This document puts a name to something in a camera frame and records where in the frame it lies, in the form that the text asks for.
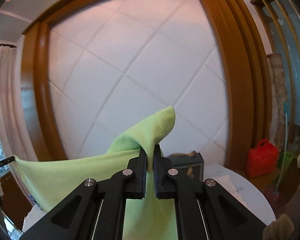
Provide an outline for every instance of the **green cloth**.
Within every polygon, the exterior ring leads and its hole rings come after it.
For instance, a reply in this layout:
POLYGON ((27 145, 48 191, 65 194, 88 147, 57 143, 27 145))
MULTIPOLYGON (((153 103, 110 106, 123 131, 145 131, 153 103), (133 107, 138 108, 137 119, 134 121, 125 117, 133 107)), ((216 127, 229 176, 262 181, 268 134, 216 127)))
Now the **green cloth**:
POLYGON ((141 146, 148 160, 146 196, 127 200, 123 240, 175 240, 178 236, 173 200, 155 198, 153 179, 154 146, 171 132, 174 122, 171 106, 120 134, 104 155, 53 162, 29 162, 16 157, 16 169, 38 204, 48 212, 85 179, 109 179, 125 169, 128 161, 139 155, 141 146))

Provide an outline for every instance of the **small black box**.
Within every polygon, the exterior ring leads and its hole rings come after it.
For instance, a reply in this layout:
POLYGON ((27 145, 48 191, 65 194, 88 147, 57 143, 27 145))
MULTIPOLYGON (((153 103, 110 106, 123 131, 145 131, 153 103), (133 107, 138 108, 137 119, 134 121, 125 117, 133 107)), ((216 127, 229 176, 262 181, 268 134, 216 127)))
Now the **small black box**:
POLYGON ((204 161, 200 153, 196 153, 194 156, 173 154, 167 158, 179 172, 187 173, 191 179, 203 181, 204 161))

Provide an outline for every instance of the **curtain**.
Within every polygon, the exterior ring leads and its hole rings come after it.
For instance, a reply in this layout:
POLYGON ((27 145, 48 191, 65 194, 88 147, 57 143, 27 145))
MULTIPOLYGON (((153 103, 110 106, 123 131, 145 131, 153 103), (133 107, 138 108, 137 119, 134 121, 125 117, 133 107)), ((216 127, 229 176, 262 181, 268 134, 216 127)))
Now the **curtain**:
MULTIPOLYGON (((26 150, 16 114, 16 53, 16 48, 0 47, 0 143, 6 158, 17 155, 20 159, 35 161, 33 154, 29 155, 26 150)), ((30 193, 15 172, 14 164, 9 166, 18 186, 30 201, 30 193)))

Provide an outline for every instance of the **wooden door frame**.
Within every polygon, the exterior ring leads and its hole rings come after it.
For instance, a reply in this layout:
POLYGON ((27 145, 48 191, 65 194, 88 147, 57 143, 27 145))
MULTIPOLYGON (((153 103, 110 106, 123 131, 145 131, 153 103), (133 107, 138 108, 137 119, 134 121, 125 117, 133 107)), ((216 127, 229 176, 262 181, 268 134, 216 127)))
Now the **wooden door frame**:
MULTIPOLYGON (((21 87, 30 138, 39 161, 64 160, 48 85, 50 28, 103 0, 60 0, 24 31, 21 87)), ((251 146, 268 137, 271 84, 257 27, 243 0, 200 0, 213 28, 225 72, 229 140, 225 166, 242 170, 251 146)))

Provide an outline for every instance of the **red bag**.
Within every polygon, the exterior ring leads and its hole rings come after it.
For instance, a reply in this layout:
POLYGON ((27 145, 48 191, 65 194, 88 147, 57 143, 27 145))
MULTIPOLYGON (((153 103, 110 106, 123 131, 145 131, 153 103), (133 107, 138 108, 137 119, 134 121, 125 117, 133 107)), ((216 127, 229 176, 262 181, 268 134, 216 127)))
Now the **red bag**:
POLYGON ((250 178, 274 171, 279 151, 267 139, 261 140, 257 147, 250 149, 246 163, 246 173, 250 178))

